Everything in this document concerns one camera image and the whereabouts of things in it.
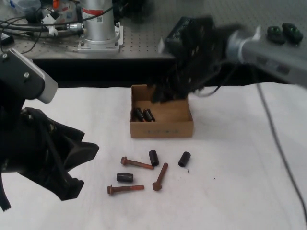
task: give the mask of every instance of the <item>rusty bolt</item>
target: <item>rusty bolt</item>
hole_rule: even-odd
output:
[[[122,186],[122,187],[112,187],[111,185],[107,187],[107,193],[112,195],[116,192],[133,191],[133,190],[143,190],[144,185],[133,185],[133,186]]]
[[[139,166],[145,169],[154,169],[152,165],[144,164],[144,163],[137,162],[137,161],[131,161],[131,160],[128,160],[127,157],[122,157],[120,163],[122,163],[123,165],[131,164],[131,165]]]
[[[161,172],[160,172],[160,175],[159,175],[159,177],[158,177],[157,182],[154,182],[154,183],[153,183],[153,189],[154,189],[155,191],[159,191],[159,190],[162,188],[161,182],[162,182],[162,179],[163,179],[163,177],[164,177],[164,175],[165,175],[165,173],[166,173],[167,168],[168,168],[168,164],[167,164],[167,163],[164,163],[164,165],[163,165],[163,167],[162,167],[162,170],[161,170]]]

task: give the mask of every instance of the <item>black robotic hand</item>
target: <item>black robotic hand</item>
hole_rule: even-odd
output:
[[[0,55],[0,207],[11,207],[2,173],[18,172],[56,194],[76,198],[84,182],[68,171],[92,160],[99,147],[82,142],[84,133],[59,124],[42,111],[22,110],[24,101],[49,103],[58,85],[16,50]]]
[[[210,16],[182,17],[165,40],[166,50],[175,56],[176,64],[165,76],[152,80],[152,101],[182,99],[202,89],[219,73],[227,40],[240,28],[239,24],[216,28]]]
[[[82,142],[84,133],[57,123],[42,111],[25,108],[13,129],[1,130],[1,173],[18,172],[56,194],[77,198],[84,182],[68,171],[95,158],[99,147]],[[9,209],[0,173],[0,206]]]

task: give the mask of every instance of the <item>wire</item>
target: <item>wire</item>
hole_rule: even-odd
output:
[[[256,70],[254,67],[251,67],[251,72],[252,72],[252,77],[256,83],[256,86],[257,86],[257,90],[258,90],[258,93],[259,93],[259,96],[260,96],[260,99],[261,99],[261,102],[262,102],[262,105],[265,109],[265,113],[267,115],[267,118],[268,118],[268,121],[269,121],[269,124],[270,124],[270,129],[271,129],[271,132],[272,132],[272,135],[273,135],[273,138],[274,138],[274,141],[275,141],[275,144],[276,144],[276,147],[278,149],[278,152],[283,160],[283,164],[287,170],[287,173],[289,175],[289,178],[290,178],[290,181],[295,189],[295,192],[298,196],[298,199],[301,203],[301,206],[302,206],[302,209],[303,209],[303,212],[304,212],[304,218],[305,218],[305,224],[306,224],[306,229],[307,229],[307,209],[306,209],[306,204],[304,202],[304,199],[303,199],[303,196],[302,196],[302,193],[301,191],[299,190],[298,186],[297,186],[297,183],[294,179],[294,176],[293,176],[293,173],[290,169],[290,166],[289,166],[289,163],[288,163],[288,160],[283,152],[283,148],[281,146],[281,143],[280,143],[280,140],[277,136],[277,132],[276,132],[276,128],[275,128],[275,125],[274,125],[274,122],[273,122],[273,118],[272,118],[272,115],[270,113],[270,110],[269,110],[269,107],[268,107],[268,104],[265,100],[265,97],[264,97],[264,93],[263,93],[263,90],[262,90],[262,87],[261,85],[259,84],[259,80],[258,80],[258,76],[256,74]]]
[[[215,88],[215,90],[213,90],[212,92],[209,92],[209,93],[206,93],[206,94],[201,94],[201,91],[197,91],[197,92],[196,92],[196,95],[197,95],[198,97],[209,97],[209,96],[215,94],[222,86],[224,86],[224,85],[229,81],[229,79],[232,77],[232,75],[233,75],[234,72],[237,70],[237,68],[238,68],[238,64],[236,64],[236,65],[234,66],[234,68],[233,68],[233,69],[230,71],[230,73],[224,78],[224,80],[221,82],[221,84],[218,85],[218,86]]]
[[[17,21],[19,21],[19,20],[21,20],[21,19],[24,19],[25,17],[19,17],[19,18],[17,18],[16,20],[14,20],[14,21],[12,21],[11,23],[14,23],[14,22],[17,22]],[[4,32],[4,30],[6,29],[6,27],[8,27],[11,23],[8,23],[8,21],[9,21],[10,19],[8,19],[7,20],[7,25],[1,30],[1,32],[0,32],[0,41],[2,41],[2,33]],[[1,49],[1,51],[2,51],[2,53],[5,53],[4,51],[3,51],[3,47],[2,47],[2,42],[0,43],[0,49]]]
[[[7,35],[13,35],[16,37],[22,37],[22,38],[38,38],[35,35],[29,35],[28,33],[13,33],[13,32],[5,32]],[[60,39],[60,38],[66,38],[66,37],[72,37],[72,36],[78,36],[79,33],[73,33],[73,34],[63,34],[58,36],[40,36],[39,39]]]
[[[42,35],[42,32],[43,32],[43,26],[44,26],[44,24],[42,24],[42,26],[41,26],[41,31],[40,31],[40,33],[39,33],[39,36],[36,38],[36,40],[35,40],[35,42],[34,42],[33,46],[32,46],[32,47],[31,47],[29,50],[27,50],[27,51],[25,51],[25,52],[22,52],[22,54],[29,53],[31,50],[33,50],[33,49],[34,49],[34,47],[35,47],[35,45],[37,44],[37,42],[38,42],[38,40],[39,40],[40,36]]]
[[[98,14],[98,15],[95,15],[95,16],[92,16],[92,17],[89,17],[89,18],[85,18],[85,19],[82,19],[82,22],[85,22],[85,21],[88,21],[88,20],[91,20],[91,19],[94,19],[94,18],[98,18],[106,13],[108,13],[109,11],[113,10],[113,6],[110,7],[109,9],[103,11],[102,13]],[[74,22],[69,22],[69,23],[54,23],[54,24],[44,24],[44,26],[60,26],[60,25],[67,25],[67,24],[73,24],[73,23],[79,23],[79,21],[74,21]],[[38,26],[37,24],[10,24],[10,25],[14,25],[14,26]]]

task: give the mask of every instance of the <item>cardboard box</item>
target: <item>cardboard box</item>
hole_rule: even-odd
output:
[[[146,85],[131,88],[130,133],[132,138],[190,138],[193,136],[194,122],[189,109],[189,101],[176,100],[151,103],[153,89]],[[140,122],[134,115],[134,108],[150,109],[155,122]]]

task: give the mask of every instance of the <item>white cloth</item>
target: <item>white cloth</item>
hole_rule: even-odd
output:
[[[278,136],[307,199],[307,91],[262,84]],[[61,202],[17,173],[3,175],[12,209],[0,214],[4,230],[300,230],[303,212],[273,141],[255,85],[222,87],[208,98],[189,98],[193,138],[131,139],[130,89],[59,89],[50,104],[26,102],[50,118],[84,131],[100,150],[73,169],[85,185],[77,199]],[[153,171],[120,159],[150,163]],[[191,153],[186,168],[177,164]],[[152,189],[164,162],[160,192]],[[145,190],[107,194],[121,186],[116,174],[133,173]]]

